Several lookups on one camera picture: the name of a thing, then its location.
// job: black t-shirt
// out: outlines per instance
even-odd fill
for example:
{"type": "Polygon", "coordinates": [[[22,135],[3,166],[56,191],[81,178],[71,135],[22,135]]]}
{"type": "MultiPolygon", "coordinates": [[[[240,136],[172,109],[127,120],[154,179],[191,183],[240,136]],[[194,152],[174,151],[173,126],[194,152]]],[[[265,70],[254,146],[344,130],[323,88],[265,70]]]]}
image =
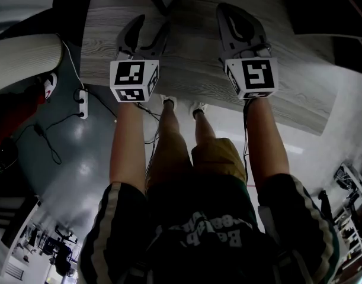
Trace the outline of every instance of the black t-shirt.
{"type": "Polygon", "coordinates": [[[269,204],[271,231],[285,237],[283,245],[258,230],[246,187],[236,177],[180,178],[150,188],[147,197],[130,185],[110,185],[80,255],[81,283],[276,283],[277,273],[285,283],[303,283],[307,271],[300,266],[316,283],[326,283],[338,261],[333,228],[320,227],[326,221],[306,205],[310,198],[295,178],[278,175],[267,186],[260,204],[269,204]],[[293,207],[274,203],[273,196],[283,204],[292,197],[293,207]],[[290,222],[290,209],[298,220],[290,222]],[[303,263],[290,259],[295,249],[303,263]],[[282,261],[287,268],[279,267],[282,261]]]}

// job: white cable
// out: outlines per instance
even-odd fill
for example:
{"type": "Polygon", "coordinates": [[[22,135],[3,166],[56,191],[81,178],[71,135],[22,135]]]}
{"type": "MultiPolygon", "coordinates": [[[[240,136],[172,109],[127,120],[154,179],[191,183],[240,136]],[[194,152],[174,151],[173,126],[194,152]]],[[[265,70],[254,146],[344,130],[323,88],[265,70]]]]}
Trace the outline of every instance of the white cable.
{"type": "Polygon", "coordinates": [[[72,54],[71,54],[71,52],[70,52],[70,50],[69,50],[69,47],[66,45],[66,43],[65,43],[63,40],[61,40],[61,41],[62,41],[63,45],[65,45],[65,47],[68,49],[70,61],[71,61],[72,64],[73,64],[73,68],[74,68],[74,72],[75,72],[75,74],[76,74],[76,77],[77,77],[78,80],[80,81],[80,83],[81,83],[81,85],[82,85],[82,88],[85,88],[84,84],[83,84],[82,81],[81,81],[81,78],[78,76],[78,73],[76,72],[75,65],[74,65],[73,58],[72,58],[72,54]]]}

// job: white shoe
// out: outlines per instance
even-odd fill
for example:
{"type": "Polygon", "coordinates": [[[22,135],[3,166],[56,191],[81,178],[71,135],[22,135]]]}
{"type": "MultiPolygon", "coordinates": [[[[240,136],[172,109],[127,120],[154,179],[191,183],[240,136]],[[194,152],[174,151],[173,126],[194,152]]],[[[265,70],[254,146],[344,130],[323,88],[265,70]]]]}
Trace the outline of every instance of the white shoe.
{"type": "Polygon", "coordinates": [[[192,106],[190,107],[190,115],[192,116],[193,119],[195,119],[195,117],[194,117],[195,116],[195,111],[197,109],[199,109],[205,114],[207,107],[208,107],[208,104],[195,101],[192,104],[192,106]]]}
{"type": "Polygon", "coordinates": [[[178,102],[177,102],[176,97],[170,97],[170,96],[165,96],[165,95],[160,95],[160,96],[161,96],[162,105],[164,105],[165,101],[170,100],[171,102],[173,102],[173,106],[174,106],[173,111],[175,111],[177,109],[178,102]]]}
{"type": "Polygon", "coordinates": [[[51,73],[48,79],[44,82],[45,88],[45,99],[49,98],[52,95],[52,92],[57,86],[57,75],[51,73]]]}

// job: gray wood grain tabletop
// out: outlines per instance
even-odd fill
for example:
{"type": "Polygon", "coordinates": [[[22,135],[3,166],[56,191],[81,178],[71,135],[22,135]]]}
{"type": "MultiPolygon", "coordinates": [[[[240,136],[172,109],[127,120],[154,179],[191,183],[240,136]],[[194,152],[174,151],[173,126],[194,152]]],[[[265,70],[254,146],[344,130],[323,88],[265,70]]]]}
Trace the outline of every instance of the gray wood grain tabletop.
{"type": "Polygon", "coordinates": [[[216,7],[227,2],[263,24],[278,58],[279,91],[270,98],[276,121],[321,135],[337,95],[336,66],[328,37],[296,37],[283,0],[179,0],[167,18],[151,0],[91,0],[81,53],[83,83],[108,86],[116,37],[145,14],[139,45],[150,44],[166,19],[171,33],[161,59],[156,93],[242,110],[219,55],[216,7]]]}

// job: electrical outlet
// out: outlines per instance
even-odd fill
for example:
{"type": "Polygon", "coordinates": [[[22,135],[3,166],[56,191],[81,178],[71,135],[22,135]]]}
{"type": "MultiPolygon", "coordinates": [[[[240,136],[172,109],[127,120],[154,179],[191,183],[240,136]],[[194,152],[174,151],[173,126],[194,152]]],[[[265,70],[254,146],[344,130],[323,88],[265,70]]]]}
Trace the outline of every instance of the electrical outlet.
{"type": "Polygon", "coordinates": [[[79,112],[83,112],[84,116],[81,119],[87,119],[88,117],[88,92],[84,90],[79,91],[79,99],[83,99],[84,102],[79,104],[79,112]]]}

